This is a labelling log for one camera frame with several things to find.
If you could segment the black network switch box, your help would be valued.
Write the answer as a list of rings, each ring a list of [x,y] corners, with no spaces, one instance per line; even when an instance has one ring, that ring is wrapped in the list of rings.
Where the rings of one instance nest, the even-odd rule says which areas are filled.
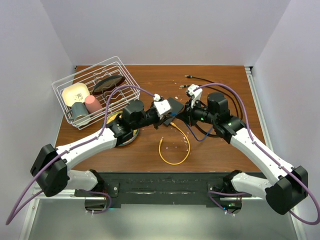
[[[170,123],[176,118],[177,114],[179,114],[184,109],[184,105],[176,99],[169,97],[167,100],[171,106],[171,112],[169,113],[169,117],[163,122],[163,125],[166,127],[168,127]]]

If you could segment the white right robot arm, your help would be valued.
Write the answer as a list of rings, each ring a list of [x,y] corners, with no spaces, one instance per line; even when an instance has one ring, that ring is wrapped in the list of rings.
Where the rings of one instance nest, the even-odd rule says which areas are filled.
[[[278,214],[284,215],[308,193],[301,186],[308,185],[308,172],[302,167],[293,167],[265,146],[247,125],[230,113],[228,100],[220,92],[207,96],[207,104],[200,100],[202,92],[189,91],[184,110],[178,119],[193,126],[198,121],[212,125],[216,135],[240,150],[264,174],[266,180],[250,178],[240,170],[224,178],[223,192],[230,197],[245,192],[265,199]]]

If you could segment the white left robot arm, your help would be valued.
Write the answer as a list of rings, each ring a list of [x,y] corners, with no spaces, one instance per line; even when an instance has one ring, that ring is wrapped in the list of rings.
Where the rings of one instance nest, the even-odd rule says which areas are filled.
[[[53,197],[63,190],[85,190],[99,196],[104,190],[103,180],[93,170],[77,171],[73,167],[102,152],[122,145],[134,135],[134,130],[153,125],[158,128],[172,107],[168,100],[154,101],[144,110],[140,100],[132,100],[114,120],[101,130],[78,141],[54,148],[43,146],[30,173],[46,197]]]

